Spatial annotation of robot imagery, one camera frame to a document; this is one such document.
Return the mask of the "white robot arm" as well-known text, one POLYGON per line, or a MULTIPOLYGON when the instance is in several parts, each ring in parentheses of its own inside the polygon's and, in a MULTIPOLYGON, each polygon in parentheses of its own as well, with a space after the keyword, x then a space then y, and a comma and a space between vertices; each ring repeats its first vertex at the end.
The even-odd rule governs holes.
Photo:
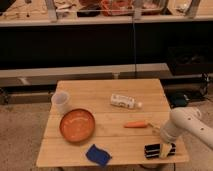
POLYGON ((169 113, 169 119, 160 127, 160 157, 166 158, 174 143, 184 131, 197 137, 213 150, 213 128, 202 121, 202 113, 196 107, 176 107, 169 113))

